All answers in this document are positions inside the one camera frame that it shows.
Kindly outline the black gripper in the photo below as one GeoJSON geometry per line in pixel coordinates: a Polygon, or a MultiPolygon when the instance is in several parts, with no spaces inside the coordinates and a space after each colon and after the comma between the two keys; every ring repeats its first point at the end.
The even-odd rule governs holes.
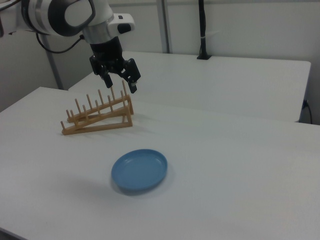
{"type": "Polygon", "coordinates": [[[137,91],[137,81],[141,77],[140,71],[133,58],[125,60],[123,49],[118,36],[105,43],[90,45],[93,55],[89,58],[93,73],[104,81],[106,87],[112,87],[109,72],[118,74],[128,84],[132,94],[137,91]]]}

